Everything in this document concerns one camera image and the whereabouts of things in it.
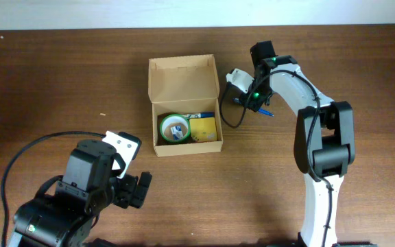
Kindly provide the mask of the blue ballpoint pen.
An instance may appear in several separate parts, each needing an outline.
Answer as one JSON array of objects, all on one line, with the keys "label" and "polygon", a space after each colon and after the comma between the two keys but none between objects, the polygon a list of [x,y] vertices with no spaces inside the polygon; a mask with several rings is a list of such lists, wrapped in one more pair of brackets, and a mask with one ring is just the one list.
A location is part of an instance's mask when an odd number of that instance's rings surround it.
[{"label": "blue ballpoint pen", "polygon": [[[235,104],[241,105],[241,102],[239,101],[239,98],[238,98],[238,97],[235,97],[235,98],[233,98],[232,100],[233,100],[233,102],[234,102]],[[260,114],[262,114],[262,115],[267,115],[267,116],[270,116],[270,117],[273,117],[273,116],[274,116],[273,113],[271,113],[271,112],[269,112],[269,111],[267,111],[267,110],[265,110],[265,109],[263,109],[263,108],[260,108],[260,109],[258,110],[258,113],[260,113]]]}]

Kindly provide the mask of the blue white marker pen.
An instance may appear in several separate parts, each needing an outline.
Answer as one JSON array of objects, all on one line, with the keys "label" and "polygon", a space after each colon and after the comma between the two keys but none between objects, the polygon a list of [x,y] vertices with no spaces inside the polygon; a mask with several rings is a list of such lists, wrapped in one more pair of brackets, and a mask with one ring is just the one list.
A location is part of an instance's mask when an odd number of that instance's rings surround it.
[{"label": "blue white marker pen", "polygon": [[186,119],[198,119],[198,118],[207,118],[214,117],[214,113],[205,112],[205,113],[187,113],[182,115]]}]

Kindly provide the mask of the brown cardboard box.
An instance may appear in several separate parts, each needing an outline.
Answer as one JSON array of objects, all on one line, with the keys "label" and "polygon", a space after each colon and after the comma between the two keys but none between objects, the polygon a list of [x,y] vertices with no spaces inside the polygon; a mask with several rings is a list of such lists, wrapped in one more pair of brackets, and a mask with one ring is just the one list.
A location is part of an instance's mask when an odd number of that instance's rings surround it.
[{"label": "brown cardboard box", "polygon": [[[220,152],[223,145],[219,113],[219,78],[214,55],[151,58],[148,95],[152,103],[153,147],[158,157]],[[195,141],[189,135],[182,143],[170,143],[161,129],[171,114],[213,113],[214,141]]]}]

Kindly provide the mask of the green tape roll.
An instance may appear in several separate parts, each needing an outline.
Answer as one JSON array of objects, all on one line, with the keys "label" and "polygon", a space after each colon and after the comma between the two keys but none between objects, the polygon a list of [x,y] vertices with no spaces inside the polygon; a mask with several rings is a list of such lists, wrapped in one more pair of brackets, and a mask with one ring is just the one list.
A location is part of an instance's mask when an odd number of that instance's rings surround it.
[{"label": "green tape roll", "polygon": [[[170,127],[181,125],[184,138],[175,141],[172,138]],[[168,143],[179,144],[184,143],[191,135],[191,126],[189,120],[179,114],[172,114],[166,116],[160,124],[160,133],[162,138]]]}]

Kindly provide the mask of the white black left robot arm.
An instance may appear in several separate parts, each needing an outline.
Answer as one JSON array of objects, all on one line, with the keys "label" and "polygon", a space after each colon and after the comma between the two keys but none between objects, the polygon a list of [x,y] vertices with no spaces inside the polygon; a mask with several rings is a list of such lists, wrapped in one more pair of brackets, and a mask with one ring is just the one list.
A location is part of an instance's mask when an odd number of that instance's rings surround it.
[{"label": "white black left robot arm", "polygon": [[110,178],[104,188],[89,193],[62,179],[50,178],[16,211],[9,246],[81,246],[108,206],[141,208],[152,175]]}]

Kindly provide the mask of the blue white staples box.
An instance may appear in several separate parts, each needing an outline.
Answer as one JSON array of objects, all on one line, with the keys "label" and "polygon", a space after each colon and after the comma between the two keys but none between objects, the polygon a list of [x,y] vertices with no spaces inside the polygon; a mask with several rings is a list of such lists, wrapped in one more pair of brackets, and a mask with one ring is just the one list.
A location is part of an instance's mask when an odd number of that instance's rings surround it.
[{"label": "blue white staples box", "polygon": [[184,138],[181,125],[172,126],[170,127],[170,130],[173,140],[179,141]]}]

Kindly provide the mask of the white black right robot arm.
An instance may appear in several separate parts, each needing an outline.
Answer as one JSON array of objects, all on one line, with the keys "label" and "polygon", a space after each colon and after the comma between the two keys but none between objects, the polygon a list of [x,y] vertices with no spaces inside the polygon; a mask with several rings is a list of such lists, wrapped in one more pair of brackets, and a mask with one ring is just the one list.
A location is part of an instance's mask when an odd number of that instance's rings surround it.
[{"label": "white black right robot arm", "polygon": [[297,117],[294,158],[306,188],[299,239],[303,246],[335,246],[339,190],[355,159],[352,106],[325,96],[291,56],[254,58],[253,65],[253,76],[236,71],[232,79],[243,105],[257,111],[278,94]]}]

